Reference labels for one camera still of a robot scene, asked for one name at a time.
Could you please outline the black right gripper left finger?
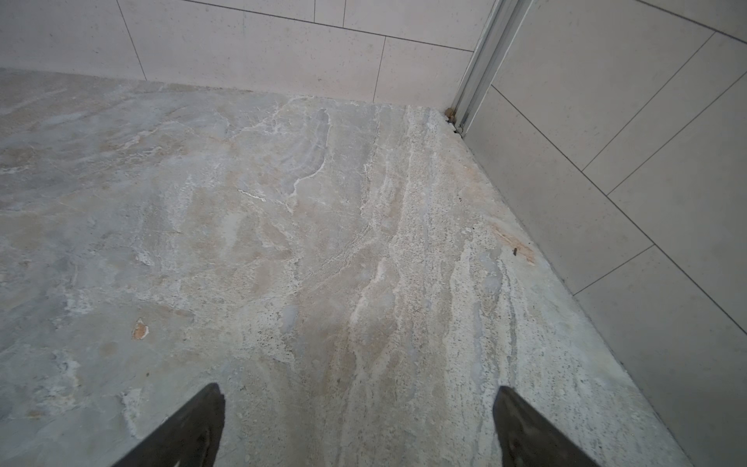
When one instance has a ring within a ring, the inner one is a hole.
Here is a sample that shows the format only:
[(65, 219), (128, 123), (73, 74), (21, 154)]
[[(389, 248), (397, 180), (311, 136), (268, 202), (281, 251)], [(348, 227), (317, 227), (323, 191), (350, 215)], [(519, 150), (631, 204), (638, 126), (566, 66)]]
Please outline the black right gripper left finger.
[(208, 383), (115, 466), (213, 466), (225, 421), (225, 396)]

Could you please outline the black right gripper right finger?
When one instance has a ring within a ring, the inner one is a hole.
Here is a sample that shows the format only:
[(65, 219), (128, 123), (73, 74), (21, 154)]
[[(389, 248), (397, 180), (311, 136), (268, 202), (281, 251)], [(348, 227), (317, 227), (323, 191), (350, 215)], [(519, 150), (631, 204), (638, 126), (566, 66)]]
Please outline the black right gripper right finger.
[(503, 466), (598, 466), (509, 386), (499, 387), (492, 416)]

